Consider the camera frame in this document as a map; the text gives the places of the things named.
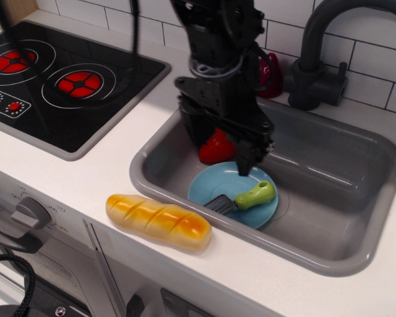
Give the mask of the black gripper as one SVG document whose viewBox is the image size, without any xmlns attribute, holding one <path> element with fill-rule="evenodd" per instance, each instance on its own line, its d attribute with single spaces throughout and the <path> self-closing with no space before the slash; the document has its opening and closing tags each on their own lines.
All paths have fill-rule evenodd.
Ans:
<svg viewBox="0 0 396 317">
<path fill-rule="evenodd" d="M 206 81 L 178 77 L 181 121 L 191 141 L 204 145 L 218 127 L 236 143 L 236 163 L 240 176 L 247 176 L 273 145 L 274 125 L 257 103 L 255 93 L 234 77 L 226 81 Z"/>
</svg>

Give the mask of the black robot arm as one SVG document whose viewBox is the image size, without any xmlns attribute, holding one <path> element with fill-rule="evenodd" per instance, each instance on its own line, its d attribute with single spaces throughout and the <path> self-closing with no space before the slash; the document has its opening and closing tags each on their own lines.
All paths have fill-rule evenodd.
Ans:
<svg viewBox="0 0 396 317">
<path fill-rule="evenodd" d="M 264 14 L 253 1 L 172 1 L 189 41 L 192 77 L 175 86 L 182 122 L 197 145 L 216 128 L 234 142 L 241 176 L 271 148 L 274 125 L 257 103 L 259 58 L 255 39 L 264 31 Z"/>
</svg>

